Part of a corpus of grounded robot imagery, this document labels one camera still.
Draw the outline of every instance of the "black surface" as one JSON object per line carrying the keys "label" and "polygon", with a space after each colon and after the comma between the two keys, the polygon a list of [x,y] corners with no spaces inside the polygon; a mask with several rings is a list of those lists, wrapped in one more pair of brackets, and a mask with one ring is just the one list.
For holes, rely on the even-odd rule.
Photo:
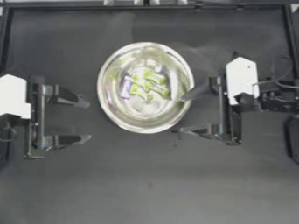
{"label": "black surface", "polygon": [[[138,41],[172,47],[196,82],[219,72],[232,51],[256,61],[260,76],[288,54],[279,10],[17,11],[5,71],[44,75],[85,95],[88,109],[52,106],[46,123],[92,139],[44,161],[24,161],[18,139],[0,171],[0,223],[297,223],[287,115],[245,114],[239,147],[169,130],[137,135],[108,120],[96,93],[98,69],[117,48]],[[180,125],[216,120],[212,98],[192,104]]]}

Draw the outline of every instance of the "metal rod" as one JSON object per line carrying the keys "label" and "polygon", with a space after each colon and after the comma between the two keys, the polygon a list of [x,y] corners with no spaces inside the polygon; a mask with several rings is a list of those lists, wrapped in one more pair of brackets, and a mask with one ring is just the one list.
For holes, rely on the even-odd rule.
{"label": "metal rod", "polygon": [[289,5],[283,6],[284,14],[284,28],[285,28],[285,37],[288,42],[288,50],[293,60],[293,78],[299,78],[299,54],[297,54],[297,43],[295,40],[295,25]]}

